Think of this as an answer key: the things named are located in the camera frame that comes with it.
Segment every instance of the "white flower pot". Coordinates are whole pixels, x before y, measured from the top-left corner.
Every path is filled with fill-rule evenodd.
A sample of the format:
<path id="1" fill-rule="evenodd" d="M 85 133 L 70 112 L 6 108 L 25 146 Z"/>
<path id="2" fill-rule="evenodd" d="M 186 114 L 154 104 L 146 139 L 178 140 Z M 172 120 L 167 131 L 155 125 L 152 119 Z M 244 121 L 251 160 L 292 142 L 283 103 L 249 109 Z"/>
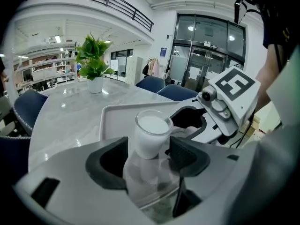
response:
<path id="1" fill-rule="evenodd" d="M 90 93 L 100 93 L 103 86 L 103 77 L 96 77 L 93 81 L 90 79 L 86 80 L 88 83 Z"/>

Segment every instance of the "ceiling light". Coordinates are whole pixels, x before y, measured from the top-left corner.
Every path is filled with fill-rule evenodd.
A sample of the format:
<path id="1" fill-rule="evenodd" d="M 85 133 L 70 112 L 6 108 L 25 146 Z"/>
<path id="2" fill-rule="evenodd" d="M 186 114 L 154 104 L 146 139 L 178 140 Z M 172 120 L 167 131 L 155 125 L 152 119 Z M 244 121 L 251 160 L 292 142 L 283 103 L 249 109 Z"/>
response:
<path id="1" fill-rule="evenodd" d="M 61 40 L 60 40 L 60 36 L 59 36 L 59 35 L 56 35 L 56 36 L 55 36 L 55 40 L 56 40 L 57 43 L 61 43 Z"/>

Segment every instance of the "white table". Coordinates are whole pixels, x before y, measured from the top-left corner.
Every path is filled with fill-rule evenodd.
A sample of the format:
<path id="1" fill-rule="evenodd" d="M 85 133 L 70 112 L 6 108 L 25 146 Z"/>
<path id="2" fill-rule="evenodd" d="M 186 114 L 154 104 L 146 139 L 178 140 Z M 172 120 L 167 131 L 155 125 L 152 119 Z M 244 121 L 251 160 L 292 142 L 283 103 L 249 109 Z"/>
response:
<path id="1" fill-rule="evenodd" d="M 155 93 L 105 78 L 102 93 L 91 94 L 86 82 L 53 90 L 33 128 L 29 171 L 52 155 L 99 141 L 101 112 L 105 106 L 170 101 Z"/>

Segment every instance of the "white cup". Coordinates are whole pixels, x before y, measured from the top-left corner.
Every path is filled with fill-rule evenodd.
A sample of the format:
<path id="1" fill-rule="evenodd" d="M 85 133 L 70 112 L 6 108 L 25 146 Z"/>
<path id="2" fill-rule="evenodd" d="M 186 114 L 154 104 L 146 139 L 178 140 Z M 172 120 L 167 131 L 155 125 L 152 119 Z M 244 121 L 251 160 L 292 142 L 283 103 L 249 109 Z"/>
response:
<path id="1" fill-rule="evenodd" d="M 157 156 L 169 137 L 172 120 L 157 110 L 141 111 L 135 117 L 135 151 L 144 159 Z"/>

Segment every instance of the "potted plant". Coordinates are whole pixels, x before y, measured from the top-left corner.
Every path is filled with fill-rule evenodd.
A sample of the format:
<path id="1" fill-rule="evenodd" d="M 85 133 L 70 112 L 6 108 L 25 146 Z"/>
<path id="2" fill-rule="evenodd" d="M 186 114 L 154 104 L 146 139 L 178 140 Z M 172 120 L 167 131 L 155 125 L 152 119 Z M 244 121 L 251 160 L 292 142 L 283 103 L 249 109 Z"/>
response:
<path id="1" fill-rule="evenodd" d="M 90 93 L 101 92 L 104 74 L 114 73 L 114 70 L 108 68 L 100 59 L 111 44 L 111 42 L 95 40 L 92 35 L 91 37 L 87 35 L 83 45 L 77 47 L 78 55 L 75 61 L 81 64 L 79 74 L 87 78 Z"/>

